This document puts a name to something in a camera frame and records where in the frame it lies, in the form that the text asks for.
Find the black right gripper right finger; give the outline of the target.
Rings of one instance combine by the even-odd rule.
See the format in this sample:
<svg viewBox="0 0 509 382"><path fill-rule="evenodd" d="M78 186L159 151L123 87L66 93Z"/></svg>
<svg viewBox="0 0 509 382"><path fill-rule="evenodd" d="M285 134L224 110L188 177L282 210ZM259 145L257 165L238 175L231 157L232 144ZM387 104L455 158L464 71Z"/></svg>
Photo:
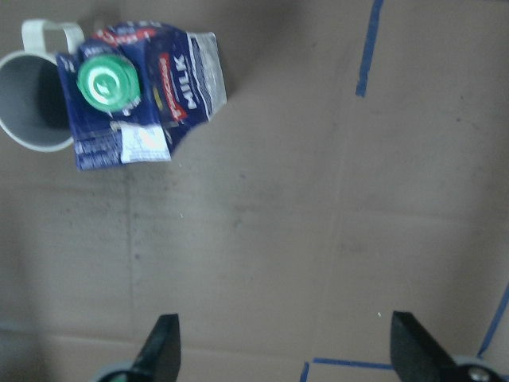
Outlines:
<svg viewBox="0 0 509 382"><path fill-rule="evenodd" d="M463 381L464 373L410 312L394 311L390 362L401 381Z"/></svg>

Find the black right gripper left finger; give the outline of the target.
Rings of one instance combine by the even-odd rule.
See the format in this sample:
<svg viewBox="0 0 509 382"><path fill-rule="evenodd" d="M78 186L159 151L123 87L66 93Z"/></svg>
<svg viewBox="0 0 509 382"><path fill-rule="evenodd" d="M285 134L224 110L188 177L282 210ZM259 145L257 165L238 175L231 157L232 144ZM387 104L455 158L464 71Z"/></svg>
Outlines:
<svg viewBox="0 0 509 382"><path fill-rule="evenodd" d="M177 381L181 368L181 330L178 314L156 321L130 368L131 381Z"/></svg>

